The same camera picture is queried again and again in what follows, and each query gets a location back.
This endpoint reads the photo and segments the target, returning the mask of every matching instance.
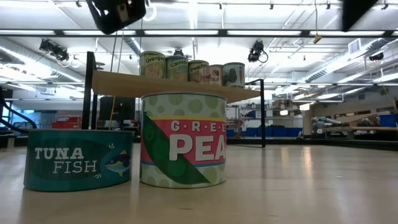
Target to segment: black metal pole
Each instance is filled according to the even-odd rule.
[[[85,97],[83,100],[83,117],[81,119],[82,129],[88,129],[90,125],[91,87],[93,85],[94,68],[96,68],[94,53],[87,52]]]
[[[98,95],[93,95],[93,109],[91,112],[91,130],[95,130],[97,128],[97,102]]]
[[[260,100],[261,100],[261,147],[266,147],[266,106],[264,104],[264,80],[260,80]]]

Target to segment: can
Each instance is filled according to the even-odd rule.
[[[200,83],[223,85],[223,66],[210,65],[200,69]]]
[[[226,86],[244,88],[244,64],[239,62],[226,63],[223,67]]]
[[[226,99],[166,92],[142,97],[141,182],[208,187],[225,181]]]
[[[129,131],[30,130],[25,188],[69,192],[126,182],[132,140]]]
[[[183,56],[169,56],[166,58],[166,78],[188,81],[188,59]]]
[[[203,60],[192,60],[188,62],[188,81],[200,83],[200,69],[209,66],[209,63]]]
[[[165,78],[166,60],[159,52],[141,53],[141,75],[152,78]]]

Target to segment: tuna fish can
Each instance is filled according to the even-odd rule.
[[[200,69],[200,83],[223,85],[223,66],[210,65]]]
[[[209,66],[209,63],[202,60],[192,60],[188,62],[188,81],[200,83],[200,69]]]
[[[226,99],[168,92],[142,97],[141,182],[192,189],[225,181]]]
[[[152,78],[165,78],[166,60],[159,52],[141,53],[141,75]]]
[[[166,78],[171,80],[188,81],[188,59],[182,56],[166,58]]]
[[[129,131],[30,130],[25,188],[68,192],[126,182],[132,140]]]
[[[244,64],[239,62],[226,63],[223,67],[226,86],[244,88]]]

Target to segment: wooden floor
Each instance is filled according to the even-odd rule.
[[[0,223],[396,224],[398,153],[330,146],[228,146],[227,181],[193,190],[132,181],[105,189],[23,189],[25,150],[0,151]]]

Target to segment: pea pod illustration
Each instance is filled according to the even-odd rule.
[[[170,140],[144,112],[142,120],[142,140],[149,157],[168,178],[179,184],[210,183],[184,155],[177,160],[169,160]]]

